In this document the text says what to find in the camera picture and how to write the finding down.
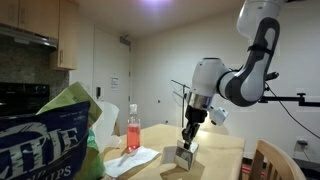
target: red liquid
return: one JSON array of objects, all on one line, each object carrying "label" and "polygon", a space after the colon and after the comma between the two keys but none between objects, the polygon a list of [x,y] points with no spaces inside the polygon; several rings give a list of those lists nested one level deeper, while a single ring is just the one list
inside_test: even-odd
[{"label": "red liquid", "polygon": [[128,125],[127,126],[127,150],[132,152],[140,147],[140,126]]}]

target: white napkin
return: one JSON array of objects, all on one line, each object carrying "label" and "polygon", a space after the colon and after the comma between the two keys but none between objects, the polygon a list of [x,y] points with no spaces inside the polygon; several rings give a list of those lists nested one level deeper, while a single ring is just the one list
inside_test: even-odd
[{"label": "white napkin", "polygon": [[133,167],[151,161],[157,154],[159,152],[141,146],[130,154],[105,162],[106,174],[118,177]]}]

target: plastic bottle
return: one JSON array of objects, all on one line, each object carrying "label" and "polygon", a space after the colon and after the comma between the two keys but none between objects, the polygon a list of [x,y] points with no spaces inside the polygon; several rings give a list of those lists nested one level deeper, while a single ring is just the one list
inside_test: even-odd
[{"label": "plastic bottle", "polygon": [[140,147],[140,119],[137,105],[130,105],[130,118],[127,124],[127,151],[130,153]]}]

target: wooden chair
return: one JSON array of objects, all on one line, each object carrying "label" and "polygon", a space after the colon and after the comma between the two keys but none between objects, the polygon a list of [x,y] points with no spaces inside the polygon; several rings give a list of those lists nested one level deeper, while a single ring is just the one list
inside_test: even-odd
[{"label": "wooden chair", "polygon": [[257,149],[253,158],[249,180],[259,180],[263,160],[266,158],[267,167],[263,179],[265,180],[305,180],[300,167],[280,148],[275,145],[259,140]]}]

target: ceiling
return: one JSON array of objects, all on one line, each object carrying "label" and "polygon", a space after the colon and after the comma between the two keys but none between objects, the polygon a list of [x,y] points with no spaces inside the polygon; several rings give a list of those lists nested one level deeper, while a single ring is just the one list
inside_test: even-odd
[{"label": "ceiling", "polygon": [[132,38],[239,8],[243,0],[79,0],[80,12]]}]

